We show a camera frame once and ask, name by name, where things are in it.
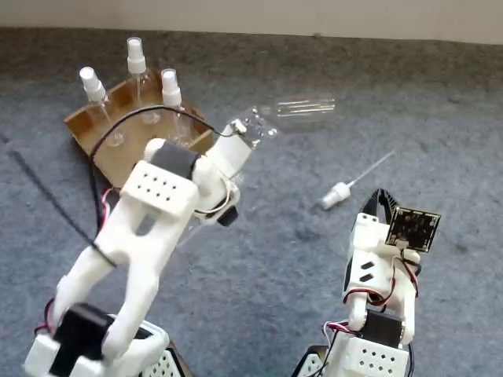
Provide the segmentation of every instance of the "white wall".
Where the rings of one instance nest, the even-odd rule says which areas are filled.
[[[0,25],[503,43],[503,0],[2,0]]]

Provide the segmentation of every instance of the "wire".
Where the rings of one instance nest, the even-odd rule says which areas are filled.
[[[412,281],[413,286],[416,288],[416,297],[419,297],[419,280],[417,279],[417,276],[412,272],[403,258],[400,258],[400,262],[403,264],[403,267],[407,271],[407,275],[409,275],[410,281]]]
[[[46,303],[46,307],[44,308],[44,322],[43,324],[39,324],[33,333],[37,335],[41,330],[47,330],[47,332],[52,333],[53,332],[53,326],[49,323],[49,311],[52,308],[54,304],[54,298],[50,299]]]
[[[332,351],[333,345],[336,343],[336,337],[337,337],[338,332],[339,332],[338,330],[336,330],[334,332],[332,341],[330,342],[329,350],[327,351],[327,353],[325,355],[325,359],[323,360],[323,364],[321,365],[321,367],[318,370],[311,373],[310,375],[307,375],[306,377],[317,377],[323,372],[323,369],[325,369],[325,367],[327,366],[327,362],[329,361],[329,354]]]
[[[414,374],[414,368],[416,367],[416,361],[414,360],[414,348],[412,347],[412,342],[409,343],[409,372],[407,377],[412,377]]]
[[[53,205],[53,208],[66,222],[85,240],[93,249],[103,257],[103,259],[111,266],[116,267],[116,264],[103,252],[102,249],[84,232],[84,230],[73,220],[66,210],[58,203],[54,194],[40,181],[40,178],[30,168],[28,163],[18,151],[8,151],[7,155],[11,157],[19,165],[21,170],[30,178],[31,182],[39,189],[46,199]]]
[[[213,208],[212,210],[194,210],[194,212],[197,212],[198,214],[215,214],[215,213],[219,212],[220,210],[222,210],[223,208],[225,208],[226,205],[229,204],[229,201],[230,201],[230,187],[229,187],[229,184],[227,183],[226,180],[224,180],[224,184],[226,185],[227,195],[226,195],[226,199],[224,200],[222,205],[220,205],[216,208]]]
[[[101,221],[101,228],[103,228],[103,225],[105,225],[105,222],[108,219],[108,216],[110,216],[110,204],[107,202],[107,196],[108,194],[114,189],[114,187],[107,188],[106,190],[103,191],[103,194],[101,194],[101,204],[103,205],[103,220]]]
[[[169,112],[175,112],[177,114],[187,116],[187,117],[191,118],[192,120],[196,120],[197,122],[203,124],[204,126],[209,128],[211,130],[211,132],[213,132],[216,135],[219,135],[220,137],[232,137],[234,135],[239,134],[236,131],[234,131],[230,134],[221,134],[212,125],[207,123],[204,119],[200,118],[199,116],[191,114],[190,112],[185,112],[185,111],[177,109],[177,108],[171,108],[168,106],[164,106],[163,104],[155,104],[153,106],[146,106],[144,108],[138,108],[138,109],[133,110],[132,112],[128,112],[126,115],[122,116],[103,134],[103,136],[101,136],[101,138],[97,141],[97,143],[94,145],[93,149],[91,150],[91,153],[89,154],[89,157],[90,157],[90,164],[89,164],[90,186],[91,186],[91,190],[93,193],[94,208],[96,210],[96,226],[97,226],[96,234],[99,233],[101,223],[103,222],[103,220],[102,220],[100,200],[99,200],[98,189],[97,189],[96,175],[95,175],[95,170],[94,170],[94,157],[96,156],[99,148],[103,145],[103,142],[105,141],[105,139],[117,127],[119,127],[121,124],[126,122],[129,118],[131,118],[137,114],[141,114],[142,112],[150,112],[152,110],[167,110]]]
[[[395,285],[396,285],[396,279],[395,279],[396,266],[395,266],[394,258],[391,260],[391,264],[393,265],[393,276],[391,277],[391,289],[390,289],[390,293],[389,293],[388,296],[384,297],[380,292],[378,292],[378,291],[376,291],[374,289],[371,289],[371,288],[354,288],[354,289],[350,289],[344,295],[343,303],[345,304],[346,301],[347,301],[347,299],[349,298],[349,296],[352,295],[352,294],[354,294],[354,293],[366,293],[367,295],[375,295],[378,298],[376,301],[372,301],[372,300],[369,299],[369,304],[370,305],[373,305],[373,306],[385,306],[385,305],[387,305],[387,302],[389,301],[389,299],[393,295],[393,292],[395,291]]]
[[[416,276],[419,276],[419,274],[421,273],[421,271],[423,270],[423,266],[419,263],[416,263],[415,261],[411,261],[410,259],[407,259],[407,258],[403,258],[402,257],[402,260],[407,263],[408,265],[411,265],[413,267],[416,267],[416,271],[414,272],[414,275]]]

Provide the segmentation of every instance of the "cardboard holder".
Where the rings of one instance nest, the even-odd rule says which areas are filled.
[[[162,87],[160,73],[158,71],[154,71],[154,73],[160,88]],[[115,86],[108,92],[108,95],[117,105],[119,117],[134,110],[134,99],[126,81]],[[148,95],[150,103],[163,103],[160,91],[159,93],[148,93]],[[202,118],[190,103],[184,101],[183,106],[187,112]],[[159,110],[159,112],[164,114],[168,113],[168,110]],[[69,115],[64,122],[83,151],[89,155],[102,136],[103,128],[100,125],[92,124],[86,107]],[[194,120],[193,124],[199,136],[192,142],[189,149],[203,154],[213,145],[213,132],[201,122]],[[147,143],[155,137],[163,137],[163,131],[166,132],[166,127],[170,126],[173,125],[167,123],[165,117],[156,125],[149,125],[141,121],[141,114],[133,116],[119,126],[119,130],[122,130],[125,135],[124,142],[117,147],[108,147],[104,142],[94,158],[95,165],[113,187],[121,188],[133,170],[134,164],[143,157]]]

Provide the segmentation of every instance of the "perforated plate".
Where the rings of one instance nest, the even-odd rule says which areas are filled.
[[[178,370],[178,366],[170,351],[164,351],[159,362],[152,367],[146,368],[142,377],[183,377],[183,372]]]
[[[121,195],[129,195],[163,212],[181,217],[197,200],[197,186],[192,181],[140,161],[131,172]]]
[[[344,369],[368,377],[403,377],[408,356],[404,350],[354,337],[347,343]]]
[[[299,374],[296,377],[307,377],[308,375],[312,375],[321,368],[322,365],[323,361],[321,361],[320,357],[315,353],[311,353],[306,356],[304,365],[301,367]]]

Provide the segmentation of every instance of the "black cable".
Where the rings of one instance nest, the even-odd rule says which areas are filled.
[[[57,202],[56,197],[53,193],[47,189],[47,187],[40,181],[35,172],[30,168],[28,163],[24,160],[23,156],[18,151],[8,151],[7,155],[12,158],[19,165],[21,170],[30,178],[31,182],[39,189],[39,191],[46,197],[46,199],[53,205],[54,209],[66,222],[85,240],[89,245],[93,247],[98,254],[103,257],[103,259],[108,262],[111,266],[116,267],[114,261],[112,261],[99,247],[96,243],[84,232],[82,228],[73,220],[72,217],[64,210],[64,208]]]
[[[89,154],[90,157],[90,185],[91,185],[91,190],[93,192],[93,201],[94,201],[94,207],[96,210],[96,224],[97,224],[97,231],[96,234],[99,233],[100,231],[100,226],[101,226],[101,221],[102,221],[102,214],[101,214],[101,206],[100,206],[100,199],[99,199],[99,193],[97,189],[97,184],[96,184],[96,176],[94,175],[94,157],[96,156],[96,153],[98,149],[101,147],[105,139],[115,130],[117,127],[119,127],[121,124],[126,122],[129,118],[141,114],[142,112],[150,112],[152,110],[168,110],[169,112],[175,112],[180,115],[187,116],[191,118],[192,120],[196,120],[197,122],[203,124],[207,128],[211,130],[216,135],[219,135],[221,137],[231,137],[237,134],[237,132],[232,132],[231,134],[225,135],[221,134],[218,132],[212,125],[207,123],[204,119],[200,118],[197,115],[194,115],[190,112],[185,112],[183,110],[179,110],[177,108],[171,108],[169,106],[164,106],[163,104],[154,104],[153,106],[146,106],[144,108],[138,108],[136,110],[133,110],[132,112],[128,112],[126,115],[121,117],[119,120],[117,120],[108,130],[101,136],[100,140],[97,141],[97,143],[94,145],[91,153]]]
[[[416,361],[414,360],[414,348],[412,347],[412,342],[409,343],[409,372],[407,373],[407,377],[412,377],[414,374],[414,368]]]
[[[415,261],[411,261],[410,259],[406,259],[406,258],[402,258],[402,261],[404,261],[408,265],[416,267],[416,271],[414,272],[414,275],[416,275],[416,276],[419,276],[419,274],[423,270],[423,266],[420,263],[416,263]]]
[[[332,342],[330,343],[329,350],[327,351],[327,354],[325,355],[325,360],[323,361],[323,365],[319,369],[317,369],[316,371],[311,373],[310,375],[307,375],[306,377],[317,377],[320,375],[320,373],[323,372],[323,369],[325,369],[325,367],[327,366],[327,362],[329,361],[330,351],[332,351],[333,345],[336,343],[336,337],[337,337],[338,332],[339,332],[339,330],[334,331]]]

